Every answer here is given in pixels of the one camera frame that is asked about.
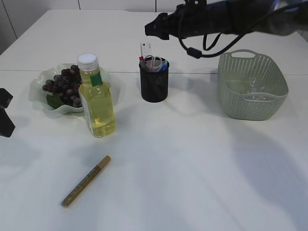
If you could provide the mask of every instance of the white table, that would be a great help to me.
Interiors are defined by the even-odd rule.
[[[110,72],[139,72],[139,43],[150,42],[152,52],[169,60],[171,73],[215,72],[218,58],[186,55],[177,38],[163,41],[147,37],[144,26],[158,13],[126,11],[51,10],[27,30],[2,56],[0,70],[46,70],[71,63],[83,52],[94,52]],[[222,36],[213,51],[224,48],[234,36]],[[186,39],[201,49],[202,37]],[[231,50],[251,49],[269,55],[284,74],[308,73],[308,43],[298,34],[287,37],[253,33]]]

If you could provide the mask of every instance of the bunch of grapes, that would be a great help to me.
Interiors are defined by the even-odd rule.
[[[66,105],[82,107],[78,94],[80,84],[79,68],[77,65],[72,65],[70,69],[63,69],[60,75],[55,75],[53,80],[48,79],[42,89],[53,95],[59,94],[60,99]]]

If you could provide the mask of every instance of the white bottle cap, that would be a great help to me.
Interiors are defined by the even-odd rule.
[[[77,58],[77,65],[83,71],[93,71],[99,68],[98,58],[96,54],[86,53],[81,54]]]

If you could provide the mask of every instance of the cooking oil bottle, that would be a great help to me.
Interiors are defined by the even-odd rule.
[[[102,137],[116,128],[112,98],[107,83],[102,82],[98,58],[86,53],[78,56],[82,84],[79,95],[89,129],[93,136]]]

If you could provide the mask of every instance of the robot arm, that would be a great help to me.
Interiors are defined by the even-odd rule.
[[[195,58],[215,57],[254,31],[286,36],[296,30],[308,30],[306,0],[225,0],[207,5],[206,0],[185,0],[174,13],[161,13],[145,26],[145,34],[168,40],[177,37],[187,53]],[[182,39],[213,33],[236,34],[238,38],[222,52],[202,55],[187,48]]]

